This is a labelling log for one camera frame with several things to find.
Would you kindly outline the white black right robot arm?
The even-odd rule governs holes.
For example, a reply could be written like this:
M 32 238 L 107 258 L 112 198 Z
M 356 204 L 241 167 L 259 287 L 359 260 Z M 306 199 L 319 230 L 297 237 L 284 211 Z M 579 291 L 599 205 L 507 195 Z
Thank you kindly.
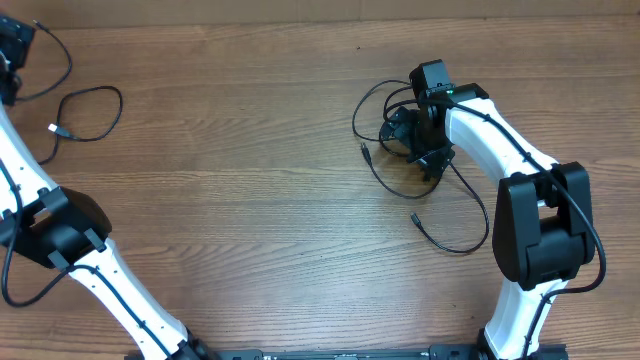
M 474 345 L 444 348 L 453 359 L 565 359 L 539 335 L 556 297 L 580 268 L 602 257 L 586 169 L 561 164 L 528 143 L 477 84 L 457 86 L 441 60 L 409 75 L 414 97 L 384 106 L 380 143 L 396 140 L 425 180 L 441 177 L 453 149 L 465 151 L 497 186 L 492 248 L 503 274 L 498 303 Z

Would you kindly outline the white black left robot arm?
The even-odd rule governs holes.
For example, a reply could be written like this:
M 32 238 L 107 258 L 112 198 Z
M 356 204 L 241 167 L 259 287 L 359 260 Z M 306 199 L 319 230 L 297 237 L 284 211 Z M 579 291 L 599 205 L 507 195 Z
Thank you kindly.
M 113 239 L 112 225 L 88 195 L 58 185 L 1 116 L 1 297 L 13 308 L 43 299 L 71 277 L 111 313 L 138 346 L 138 359 L 211 359 L 213 353 L 169 314 L 131 272 Z M 14 255 L 57 270 L 36 295 L 9 293 Z

